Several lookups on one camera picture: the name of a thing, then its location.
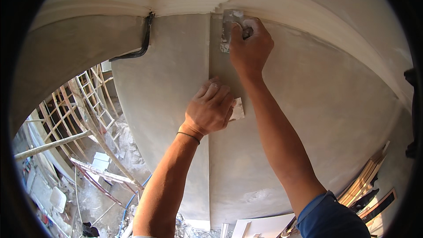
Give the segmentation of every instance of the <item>wooden ladder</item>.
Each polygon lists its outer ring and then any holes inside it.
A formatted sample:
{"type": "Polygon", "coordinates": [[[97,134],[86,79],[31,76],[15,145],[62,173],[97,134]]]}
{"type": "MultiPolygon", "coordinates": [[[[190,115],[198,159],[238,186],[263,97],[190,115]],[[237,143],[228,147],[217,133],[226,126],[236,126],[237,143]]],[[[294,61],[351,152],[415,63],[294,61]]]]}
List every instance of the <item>wooden ladder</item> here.
{"type": "Polygon", "coordinates": [[[101,86],[102,86],[101,84],[103,82],[100,82],[98,87],[94,87],[94,85],[91,81],[91,77],[88,75],[88,71],[84,71],[83,73],[79,74],[78,76],[75,77],[75,79],[77,80],[77,83],[78,83],[80,89],[82,90],[82,93],[85,97],[85,100],[87,101],[87,104],[89,105],[89,107],[91,108],[91,110],[95,114],[96,119],[100,123],[100,128],[101,128],[100,131],[103,133],[103,130],[105,130],[110,135],[110,137],[113,139],[113,142],[114,142],[116,148],[118,149],[118,152],[120,152],[121,150],[119,148],[118,143],[116,142],[120,133],[117,132],[116,135],[113,136],[112,133],[109,131],[109,129],[113,125],[115,125],[117,128],[119,128],[119,127],[115,123],[115,119],[112,117],[112,115],[110,115],[109,111],[106,109],[106,107],[104,106],[104,104],[102,103],[100,98],[98,97],[98,93],[97,93],[98,89],[100,89],[100,91],[102,91],[101,90],[101,86]],[[104,120],[104,117],[103,117],[104,115],[106,115],[109,118],[109,120],[110,120],[109,123],[107,123],[107,121],[104,120]]]}

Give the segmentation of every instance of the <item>hand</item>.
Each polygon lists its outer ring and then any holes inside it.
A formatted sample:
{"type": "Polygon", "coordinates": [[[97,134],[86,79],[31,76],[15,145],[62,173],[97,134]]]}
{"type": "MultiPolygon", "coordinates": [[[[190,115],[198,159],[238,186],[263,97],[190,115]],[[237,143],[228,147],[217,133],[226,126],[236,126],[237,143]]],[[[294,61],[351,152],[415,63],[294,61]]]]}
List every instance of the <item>hand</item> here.
{"type": "Polygon", "coordinates": [[[190,101],[179,131],[201,140],[204,135],[226,128],[235,106],[229,92],[218,77],[205,82],[190,101]]]}
{"type": "Polygon", "coordinates": [[[243,40],[241,25],[232,23],[229,44],[230,61],[241,80],[261,79],[264,64],[275,43],[258,18],[245,20],[243,25],[251,27],[253,35],[243,40]]]}

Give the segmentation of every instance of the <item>white board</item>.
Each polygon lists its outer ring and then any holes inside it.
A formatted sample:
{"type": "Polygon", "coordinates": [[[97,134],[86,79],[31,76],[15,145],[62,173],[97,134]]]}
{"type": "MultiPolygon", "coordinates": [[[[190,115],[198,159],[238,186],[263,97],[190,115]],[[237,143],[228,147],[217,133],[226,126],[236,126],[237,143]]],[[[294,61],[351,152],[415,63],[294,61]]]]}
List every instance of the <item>white board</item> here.
{"type": "Polygon", "coordinates": [[[237,220],[232,238],[243,238],[242,235],[248,222],[251,224],[245,238],[252,238],[256,233],[261,233],[260,237],[263,238],[275,238],[294,217],[295,214],[292,213],[267,218],[237,220]]]}

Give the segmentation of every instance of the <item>blue sleeve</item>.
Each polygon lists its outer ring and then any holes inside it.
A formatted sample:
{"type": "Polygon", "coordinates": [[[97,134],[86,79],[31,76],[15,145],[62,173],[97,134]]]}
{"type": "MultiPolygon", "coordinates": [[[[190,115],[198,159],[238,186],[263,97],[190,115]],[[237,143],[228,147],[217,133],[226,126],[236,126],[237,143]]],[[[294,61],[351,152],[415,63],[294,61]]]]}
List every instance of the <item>blue sleeve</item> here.
{"type": "Polygon", "coordinates": [[[315,197],[298,216],[303,238],[370,238],[366,224],[328,191],[315,197]]]}

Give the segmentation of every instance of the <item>black wrist band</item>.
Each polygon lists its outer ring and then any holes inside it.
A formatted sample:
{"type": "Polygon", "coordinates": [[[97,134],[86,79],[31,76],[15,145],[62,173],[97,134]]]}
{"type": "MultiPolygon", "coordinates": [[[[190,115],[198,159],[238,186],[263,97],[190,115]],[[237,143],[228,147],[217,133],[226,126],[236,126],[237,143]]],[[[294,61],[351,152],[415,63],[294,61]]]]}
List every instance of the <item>black wrist band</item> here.
{"type": "Polygon", "coordinates": [[[199,139],[197,139],[197,138],[195,138],[195,137],[194,137],[194,136],[192,136],[192,135],[186,134],[186,133],[181,132],[181,131],[178,131],[176,134],[185,134],[185,135],[187,135],[187,136],[189,136],[189,137],[193,137],[196,141],[198,141],[198,145],[200,145],[200,140],[199,140],[199,139]]]}

